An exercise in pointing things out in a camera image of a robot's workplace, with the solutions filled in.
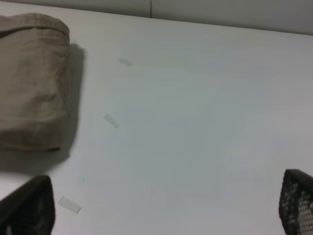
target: white desk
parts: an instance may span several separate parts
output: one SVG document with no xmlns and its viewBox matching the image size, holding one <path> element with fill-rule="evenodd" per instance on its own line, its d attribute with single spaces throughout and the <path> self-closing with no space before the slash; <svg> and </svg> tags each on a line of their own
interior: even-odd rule
<svg viewBox="0 0 313 235">
<path fill-rule="evenodd" d="M 1 154 L 1 197 L 49 174 L 82 206 L 55 235 L 284 234 L 284 170 L 313 174 L 313 37 L 0 2 L 26 12 L 69 26 L 76 89 L 84 57 L 78 126 L 68 158 Z"/>
</svg>

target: white table surface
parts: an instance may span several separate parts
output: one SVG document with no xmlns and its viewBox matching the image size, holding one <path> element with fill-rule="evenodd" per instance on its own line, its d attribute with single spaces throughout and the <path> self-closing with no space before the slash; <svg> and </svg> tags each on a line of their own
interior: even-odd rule
<svg viewBox="0 0 313 235">
<path fill-rule="evenodd" d="M 1 153 L 0 197 L 50 175 L 82 207 L 54 235 L 284 234 L 284 171 L 313 174 L 312 36 L 0 2 L 27 12 L 71 30 L 70 150 Z"/>
</svg>

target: white wall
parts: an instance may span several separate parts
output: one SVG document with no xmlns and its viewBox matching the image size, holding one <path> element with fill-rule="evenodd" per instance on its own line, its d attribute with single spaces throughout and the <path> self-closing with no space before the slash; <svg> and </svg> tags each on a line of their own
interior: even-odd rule
<svg viewBox="0 0 313 235">
<path fill-rule="evenodd" d="M 130 16 L 150 17 L 150 0 L 7 0 Z"/>
<path fill-rule="evenodd" d="M 153 0 L 152 17 L 313 34 L 312 0 Z"/>
</svg>

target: folded khaki pants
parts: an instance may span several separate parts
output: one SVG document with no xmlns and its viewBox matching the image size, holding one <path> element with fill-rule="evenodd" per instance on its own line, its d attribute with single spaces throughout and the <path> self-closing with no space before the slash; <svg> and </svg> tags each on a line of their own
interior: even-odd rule
<svg viewBox="0 0 313 235">
<path fill-rule="evenodd" d="M 42 14 L 0 16 L 0 149 L 62 146 L 69 118 L 69 29 Z"/>
</svg>

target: tape piece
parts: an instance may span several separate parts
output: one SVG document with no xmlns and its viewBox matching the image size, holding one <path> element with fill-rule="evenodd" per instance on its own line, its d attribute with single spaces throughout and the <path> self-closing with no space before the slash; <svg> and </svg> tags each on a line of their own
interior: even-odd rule
<svg viewBox="0 0 313 235">
<path fill-rule="evenodd" d="M 66 209 L 68 209 L 71 212 L 74 212 L 76 214 L 81 209 L 81 207 L 77 203 L 72 202 L 71 200 L 67 199 L 66 197 L 62 197 L 61 200 L 58 202 L 58 205 L 66 208 Z"/>
<path fill-rule="evenodd" d="M 110 115 L 105 115 L 104 119 L 111 124 L 112 126 L 114 126 L 114 128 L 119 127 L 119 124 L 110 116 Z"/>
</svg>

